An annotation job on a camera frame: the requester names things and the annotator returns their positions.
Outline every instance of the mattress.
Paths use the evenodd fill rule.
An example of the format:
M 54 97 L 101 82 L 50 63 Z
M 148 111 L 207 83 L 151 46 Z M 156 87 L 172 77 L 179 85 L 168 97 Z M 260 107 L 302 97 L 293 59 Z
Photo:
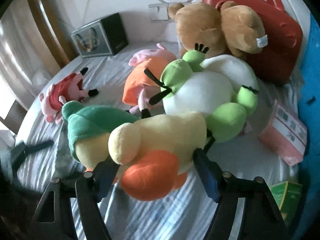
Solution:
M 162 44 L 178 55 L 177 43 Z M 98 88 L 100 93 L 85 104 L 128 109 L 121 101 L 126 77 L 132 70 L 128 62 L 135 52 L 147 48 L 156 49 L 155 42 L 131 44 L 113 57 L 78 57 L 63 68 L 48 86 L 72 71 L 78 72 L 83 67 L 88 67 L 84 88 Z M 290 168 L 278 155 L 260 143 L 258 135 L 268 122 L 275 99 L 297 112 L 297 84 L 291 81 L 282 88 L 276 88 L 274 85 L 258 82 L 258 108 L 248 120 L 252 131 L 228 142 L 213 145 L 208 157 L 216 161 L 222 170 L 230 171 L 239 178 L 253 179 L 262 176 L 270 185 L 285 180 L 296 181 L 297 166 Z M 40 102 L 36 99 L 23 121 L 17 142 L 23 140 L 26 143 L 37 143 L 47 138 L 53 138 L 54 146 L 29 156 L 18 171 L 22 185 L 38 192 L 45 190 L 53 176 L 63 178 L 75 170 L 83 170 L 83 166 L 70 157 L 66 125 L 47 124 L 40 110 Z M 78 237 L 85 239 L 76 199 L 71 199 L 71 204 Z M 117 183 L 98 206 L 113 240 L 202 239 L 216 209 L 216 203 L 206 196 L 194 168 L 188 173 L 187 181 L 181 189 L 160 200 L 137 201 L 124 193 Z M 230 239 L 237 238 L 243 206 L 244 200 L 240 199 Z

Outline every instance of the green plush limb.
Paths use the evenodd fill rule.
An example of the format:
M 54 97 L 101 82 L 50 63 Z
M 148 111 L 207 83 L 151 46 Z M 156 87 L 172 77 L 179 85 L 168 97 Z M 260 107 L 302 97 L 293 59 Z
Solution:
M 247 114 L 243 106 L 225 103 L 206 117 L 207 129 L 216 142 L 225 142 L 236 137 L 242 130 Z
M 201 72 L 204 70 L 203 67 L 200 66 L 200 63 L 205 59 L 203 52 L 189 50 L 183 55 L 182 59 L 190 65 L 193 72 Z
M 233 97 L 233 102 L 243 106 L 250 116 L 254 113 L 258 104 L 258 96 L 247 88 L 241 87 L 238 94 Z
M 172 97 L 193 74 L 191 67 L 183 59 L 169 63 L 161 74 L 160 81 L 172 89 L 165 98 Z

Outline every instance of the red plastic suitcase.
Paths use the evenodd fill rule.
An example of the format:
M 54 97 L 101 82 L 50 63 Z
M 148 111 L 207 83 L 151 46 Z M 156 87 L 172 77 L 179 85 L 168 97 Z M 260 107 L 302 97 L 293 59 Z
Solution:
M 202 0 L 220 9 L 229 0 Z M 303 33 L 299 24 L 287 14 L 281 0 L 231 0 L 251 7 L 258 13 L 268 35 L 262 53 L 248 54 L 247 63 L 255 74 L 268 82 L 284 85 L 294 68 Z

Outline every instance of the green package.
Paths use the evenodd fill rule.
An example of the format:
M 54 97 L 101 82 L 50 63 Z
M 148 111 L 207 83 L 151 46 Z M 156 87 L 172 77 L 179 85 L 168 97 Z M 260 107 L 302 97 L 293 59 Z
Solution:
M 296 214 L 302 185 L 285 181 L 272 185 L 270 190 L 280 209 L 284 223 L 288 227 Z

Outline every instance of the frog plush toy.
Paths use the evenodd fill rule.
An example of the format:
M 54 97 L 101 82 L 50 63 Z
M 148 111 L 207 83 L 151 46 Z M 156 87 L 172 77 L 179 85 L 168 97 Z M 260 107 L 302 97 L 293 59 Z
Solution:
M 196 43 L 194 50 L 167 65 L 160 81 L 145 70 L 161 86 L 149 103 L 163 99 L 166 114 L 202 113 L 213 140 L 224 142 L 238 135 L 255 111 L 259 87 L 247 63 L 231 55 L 205 60 L 208 50 Z
M 116 180 L 122 189 L 142 201 L 180 188 L 194 150 L 206 143 L 205 120 L 196 112 L 138 119 L 121 109 L 71 101 L 62 115 L 71 155 L 91 171 L 110 156 L 120 164 Z

